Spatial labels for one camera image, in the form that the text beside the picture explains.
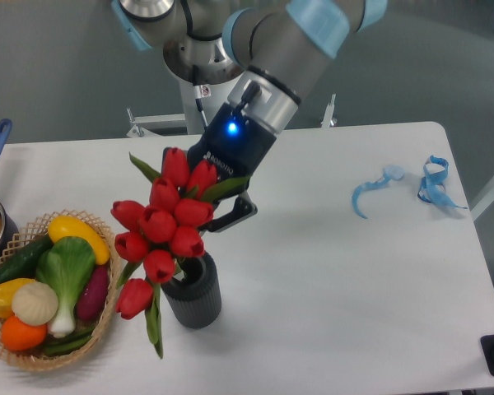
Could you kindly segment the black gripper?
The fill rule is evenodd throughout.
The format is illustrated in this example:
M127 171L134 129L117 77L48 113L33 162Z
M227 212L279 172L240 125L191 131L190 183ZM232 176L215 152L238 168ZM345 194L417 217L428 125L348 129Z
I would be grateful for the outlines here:
M217 168L222 179L251 176L276 141L276 136L252 118L237 114L229 104L223 104L205 129L199 141L189 148L187 160L194 170L202 160ZM173 147L163 151L162 169L171 167ZM234 205L223 216L213 219L199 229L221 233L256 215L257 206L248 192L235 197Z

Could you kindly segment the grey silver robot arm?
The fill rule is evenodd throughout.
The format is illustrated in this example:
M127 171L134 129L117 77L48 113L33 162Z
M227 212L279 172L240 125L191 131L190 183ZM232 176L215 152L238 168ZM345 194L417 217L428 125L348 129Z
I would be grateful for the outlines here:
M179 83L181 121L198 142L191 166L217 167L213 204L231 211L208 222L225 230L257 211L249 177L345 39L376 23L385 1L113 1L114 14L141 50L158 48Z

